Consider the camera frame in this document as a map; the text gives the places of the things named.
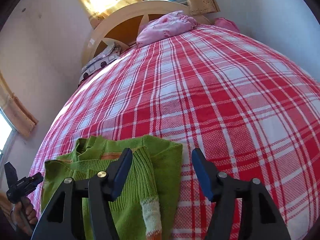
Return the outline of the left hand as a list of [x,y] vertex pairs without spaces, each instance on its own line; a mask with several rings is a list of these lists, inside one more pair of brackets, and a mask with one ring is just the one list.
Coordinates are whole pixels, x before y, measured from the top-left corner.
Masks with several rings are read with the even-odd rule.
[[11,212],[12,222],[26,235],[32,236],[32,226],[38,223],[37,213],[28,197],[22,197]]

